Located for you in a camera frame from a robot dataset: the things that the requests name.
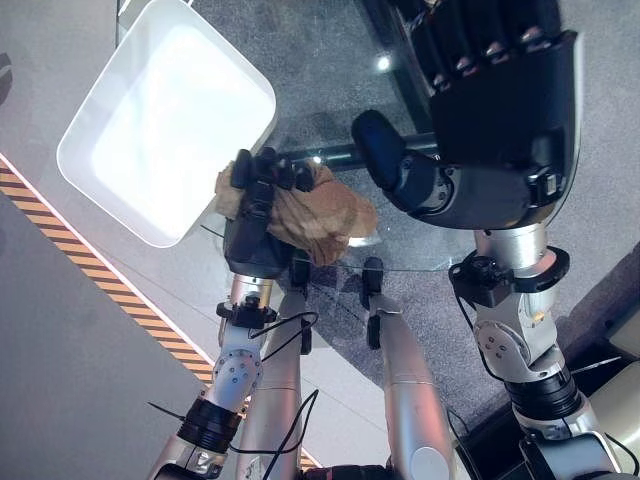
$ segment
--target silver robotic arm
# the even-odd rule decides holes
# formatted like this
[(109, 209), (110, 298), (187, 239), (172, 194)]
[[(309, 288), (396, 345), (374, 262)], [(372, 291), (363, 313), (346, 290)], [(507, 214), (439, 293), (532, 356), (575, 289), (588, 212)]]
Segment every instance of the silver robotic arm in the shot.
[(376, 111), (353, 123), (358, 151), (400, 210), (474, 230), (476, 250), (449, 276), (487, 371), (511, 397), (532, 476), (620, 472), (550, 313), (569, 255), (547, 245), (544, 222), (577, 166), (578, 35), (562, 31), (556, 0), (394, 3), (432, 93), (439, 155), (408, 149)]

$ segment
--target glass table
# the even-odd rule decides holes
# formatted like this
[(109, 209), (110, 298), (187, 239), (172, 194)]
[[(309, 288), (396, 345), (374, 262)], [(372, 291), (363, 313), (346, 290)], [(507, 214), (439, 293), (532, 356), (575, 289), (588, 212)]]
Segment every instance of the glass table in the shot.
[[(118, 39), (147, 3), (119, 0)], [(375, 255), (389, 270), (446, 269), (473, 249), (471, 233), (433, 227), (397, 210), (351, 145), (352, 120), (372, 108), (416, 149), (436, 152), (425, 84), (402, 20), (388, 3), (195, 0), (192, 8), (273, 85), (278, 121), (265, 145), (294, 160), (316, 157), (376, 207), (376, 234), (366, 246), (350, 247), (338, 264), (359, 267)]]

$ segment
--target gray floor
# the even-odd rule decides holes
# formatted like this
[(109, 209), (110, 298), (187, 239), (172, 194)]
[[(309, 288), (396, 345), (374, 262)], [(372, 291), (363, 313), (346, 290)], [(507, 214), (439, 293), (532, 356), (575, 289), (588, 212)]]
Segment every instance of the gray floor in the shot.
[(0, 194), (0, 477), (145, 478), (200, 382)]

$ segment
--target brown cloth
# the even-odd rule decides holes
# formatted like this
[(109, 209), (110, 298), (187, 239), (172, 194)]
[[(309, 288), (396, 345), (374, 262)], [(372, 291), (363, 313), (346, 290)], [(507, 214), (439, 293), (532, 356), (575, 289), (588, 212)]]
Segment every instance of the brown cloth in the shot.
[[(371, 235), (378, 217), (371, 202), (336, 180), (327, 167), (312, 162), (309, 167), (312, 191), (276, 187), (267, 230), (306, 251), (315, 265), (330, 265), (347, 249), (349, 238)], [(213, 208), (235, 219), (244, 191), (231, 186), (232, 169), (233, 162), (218, 174)]]

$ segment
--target white plastic tray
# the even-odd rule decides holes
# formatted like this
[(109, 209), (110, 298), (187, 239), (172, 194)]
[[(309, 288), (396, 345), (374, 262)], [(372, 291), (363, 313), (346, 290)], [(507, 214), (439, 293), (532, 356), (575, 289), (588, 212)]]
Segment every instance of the white plastic tray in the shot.
[(202, 17), (181, 0), (153, 0), (71, 121), (58, 168), (142, 240), (171, 247), (275, 112), (267, 79)]

